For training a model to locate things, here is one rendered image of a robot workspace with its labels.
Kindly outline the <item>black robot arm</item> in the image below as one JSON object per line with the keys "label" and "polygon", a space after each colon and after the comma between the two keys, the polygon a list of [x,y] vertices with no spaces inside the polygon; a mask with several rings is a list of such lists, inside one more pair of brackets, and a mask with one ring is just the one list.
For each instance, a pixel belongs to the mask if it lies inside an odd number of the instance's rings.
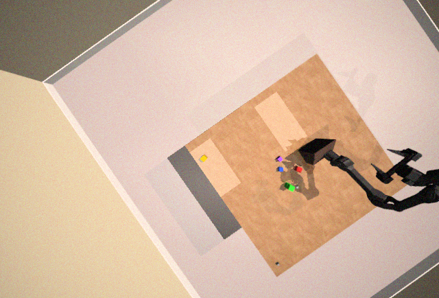
{"label": "black robot arm", "polygon": [[[397,174],[403,177],[401,181],[409,186],[426,187],[416,195],[399,201],[391,196],[385,195],[382,191],[375,189],[369,184],[369,182],[367,182],[367,180],[354,168],[354,162],[348,157],[342,155],[339,156],[330,149],[324,154],[324,158],[327,161],[330,161],[331,166],[338,167],[347,172],[366,192],[370,202],[374,206],[382,209],[403,211],[404,209],[417,206],[421,203],[436,203],[439,201],[439,169],[428,170],[426,174],[423,174],[422,172],[418,172],[415,168],[407,165],[407,169],[403,174]],[[389,204],[388,202],[394,204]]]}

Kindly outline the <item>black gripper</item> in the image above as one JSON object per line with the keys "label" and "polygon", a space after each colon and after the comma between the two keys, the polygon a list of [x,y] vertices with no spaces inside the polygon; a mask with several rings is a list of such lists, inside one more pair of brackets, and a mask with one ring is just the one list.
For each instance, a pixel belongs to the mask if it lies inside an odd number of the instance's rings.
{"label": "black gripper", "polygon": [[407,169],[407,163],[410,160],[413,161],[417,161],[419,158],[422,157],[422,154],[411,150],[411,149],[406,149],[406,150],[390,150],[387,149],[388,151],[400,155],[402,157],[404,157],[404,159],[402,161],[400,161],[399,163],[396,163],[394,166],[392,166],[387,172],[384,172],[383,170],[379,169],[378,167],[376,167],[375,165],[371,164],[373,166],[373,168],[377,171],[377,175],[376,177],[383,183],[388,184],[389,182],[391,182],[393,180],[393,178],[391,177],[394,173],[397,174],[403,174],[406,169]]}

